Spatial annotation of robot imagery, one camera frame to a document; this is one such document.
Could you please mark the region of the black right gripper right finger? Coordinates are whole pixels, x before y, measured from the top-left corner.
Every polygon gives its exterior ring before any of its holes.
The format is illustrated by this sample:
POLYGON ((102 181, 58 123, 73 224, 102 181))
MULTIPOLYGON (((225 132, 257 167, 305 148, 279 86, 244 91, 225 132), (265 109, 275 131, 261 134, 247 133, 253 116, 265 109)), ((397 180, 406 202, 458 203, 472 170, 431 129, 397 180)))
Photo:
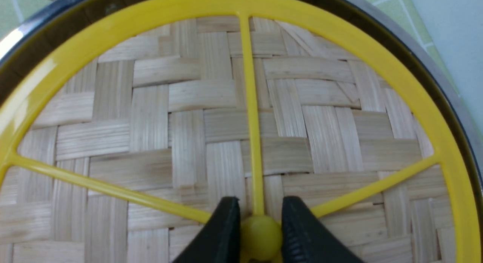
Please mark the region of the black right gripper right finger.
POLYGON ((281 254, 284 263, 362 263, 297 196, 286 196, 282 204, 281 254))

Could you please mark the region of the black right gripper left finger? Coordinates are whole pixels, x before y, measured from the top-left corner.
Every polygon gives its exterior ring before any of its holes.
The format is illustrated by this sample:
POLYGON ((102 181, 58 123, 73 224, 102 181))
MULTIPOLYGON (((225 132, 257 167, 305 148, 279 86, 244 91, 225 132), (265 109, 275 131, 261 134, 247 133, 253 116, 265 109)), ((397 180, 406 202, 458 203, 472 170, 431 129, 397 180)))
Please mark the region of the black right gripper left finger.
POLYGON ((174 263, 238 263, 240 261, 240 207, 238 198, 223 197, 174 263))

